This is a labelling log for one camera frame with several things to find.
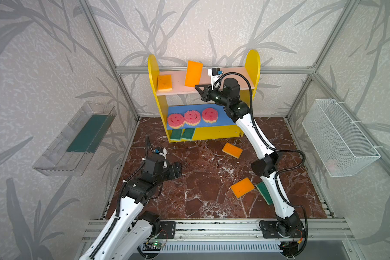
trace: leaf pattern wallpaper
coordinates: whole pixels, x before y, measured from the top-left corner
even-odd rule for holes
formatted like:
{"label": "leaf pattern wallpaper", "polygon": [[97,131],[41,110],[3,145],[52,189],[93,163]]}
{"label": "leaf pattern wallpaper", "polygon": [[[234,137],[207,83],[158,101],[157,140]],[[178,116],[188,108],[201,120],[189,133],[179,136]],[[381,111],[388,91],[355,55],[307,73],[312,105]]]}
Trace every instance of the leaf pattern wallpaper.
{"label": "leaf pattern wallpaper", "polygon": [[[250,49],[262,66],[311,66],[345,1],[89,0],[116,66],[243,66]],[[306,75],[261,75],[256,115],[284,116]],[[159,116],[147,74],[122,75],[141,116]],[[168,96],[169,105],[201,104],[198,95]]]}
{"label": "leaf pattern wallpaper", "polygon": [[[32,169],[85,101],[117,116],[84,174]],[[73,258],[135,125],[76,1],[0,0],[0,260]]]}
{"label": "leaf pattern wallpaper", "polygon": [[[390,1],[360,1],[318,71],[390,154]],[[390,260],[390,177],[379,162],[352,177],[327,174],[301,122],[315,98],[312,83],[291,117],[296,137],[331,204],[345,217],[368,260]]]}

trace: round pink sponge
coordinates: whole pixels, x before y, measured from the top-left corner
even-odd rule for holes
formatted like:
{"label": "round pink sponge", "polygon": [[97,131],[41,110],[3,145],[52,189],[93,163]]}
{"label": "round pink sponge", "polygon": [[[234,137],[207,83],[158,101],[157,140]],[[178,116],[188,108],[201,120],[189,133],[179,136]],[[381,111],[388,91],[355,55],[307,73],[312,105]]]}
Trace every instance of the round pink sponge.
{"label": "round pink sponge", "polygon": [[181,114],[170,114],[167,117],[167,123],[173,129],[178,129],[185,125],[185,118]]}
{"label": "round pink sponge", "polygon": [[190,126],[196,126],[201,122],[201,114],[196,110],[190,110],[185,113],[185,122]]}
{"label": "round pink sponge", "polygon": [[218,119],[218,112],[215,109],[208,107],[202,111],[202,119],[207,123],[215,123]]}

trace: sponge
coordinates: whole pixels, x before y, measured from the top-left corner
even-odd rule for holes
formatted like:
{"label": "sponge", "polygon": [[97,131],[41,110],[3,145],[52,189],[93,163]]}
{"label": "sponge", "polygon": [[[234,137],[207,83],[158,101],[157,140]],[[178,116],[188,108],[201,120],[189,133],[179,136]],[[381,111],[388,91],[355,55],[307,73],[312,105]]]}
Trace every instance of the sponge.
{"label": "sponge", "polygon": [[172,90],[172,76],[170,74],[158,76],[158,90],[160,92]]}
{"label": "sponge", "polygon": [[192,138],[194,137],[195,129],[196,128],[187,128],[187,129],[185,129],[185,131],[183,132],[183,135],[182,135],[182,140],[191,141]]}
{"label": "sponge", "polygon": [[259,184],[256,184],[257,190],[259,190],[260,194],[265,198],[265,201],[268,205],[273,204],[273,200],[271,199],[270,193],[267,190],[267,187],[264,182],[260,182]]}
{"label": "sponge", "polygon": [[186,68],[185,86],[195,87],[201,80],[202,67],[204,65],[199,62],[188,61],[188,67]]}
{"label": "sponge", "polygon": [[223,148],[224,153],[228,153],[231,156],[234,156],[235,158],[240,158],[241,152],[243,149],[238,148],[237,146],[234,146],[230,143],[226,143]]}
{"label": "sponge", "polygon": [[239,198],[246,194],[247,192],[250,192],[254,190],[254,185],[251,183],[251,181],[248,178],[245,178],[243,180],[240,180],[236,184],[231,186],[232,191],[234,192],[234,195]]}
{"label": "sponge", "polygon": [[171,133],[171,140],[180,141],[183,129],[173,129]]}

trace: green sponge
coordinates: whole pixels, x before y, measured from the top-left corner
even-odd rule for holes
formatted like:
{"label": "green sponge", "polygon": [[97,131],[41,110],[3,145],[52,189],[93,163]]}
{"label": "green sponge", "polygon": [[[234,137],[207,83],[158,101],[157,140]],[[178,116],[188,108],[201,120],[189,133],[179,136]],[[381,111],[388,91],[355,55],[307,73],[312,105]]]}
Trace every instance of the green sponge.
{"label": "green sponge", "polygon": [[173,129],[171,133],[171,140],[180,141],[183,129]]}
{"label": "green sponge", "polygon": [[195,129],[196,128],[185,129],[185,131],[183,132],[183,135],[182,135],[182,139],[187,140],[187,141],[192,140],[192,138],[194,137],[194,134],[195,134]]}
{"label": "green sponge", "polygon": [[271,199],[270,193],[267,190],[267,187],[264,182],[260,182],[259,184],[256,184],[257,190],[259,190],[260,194],[265,198],[265,201],[268,205],[273,204],[273,200]]}

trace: brown marble surface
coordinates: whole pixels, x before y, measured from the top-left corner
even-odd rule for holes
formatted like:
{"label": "brown marble surface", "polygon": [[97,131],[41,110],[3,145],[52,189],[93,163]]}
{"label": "brown marble surface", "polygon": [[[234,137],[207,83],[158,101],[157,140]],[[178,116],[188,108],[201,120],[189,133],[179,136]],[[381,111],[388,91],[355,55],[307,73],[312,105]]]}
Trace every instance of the brown marble surface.
{"label": "brown marble surface", "polygon": [[[266,137],[279,149],[296,149],[282,117],[258,117],[257,124]],[[145,153],[145,135],[153,147],[167,148],[170,162],[182,163],[182,177],[164,183],[162,195],[152,199],[144,210],[161,218],[274,218],[273,205],[267,205],[257,189],[237,199],[230,186],[248,177],[253,184],[261,180],[253,174],[250,164],[257,159],[248,139],[225,138],[204,141],[169,143],[160,118],[142,118],[127,161],[124,165],[107,218],[114,210],[121,182],[141,163]],[[225,143],[243,149],[239,159],[224,152]],[[279,169],[292,167],[300,161],[294,153],[284,153]],[[302,204],[309,218],[325,218],[321,203],[304,167],[281,174],[281,182],[292,204]]]}

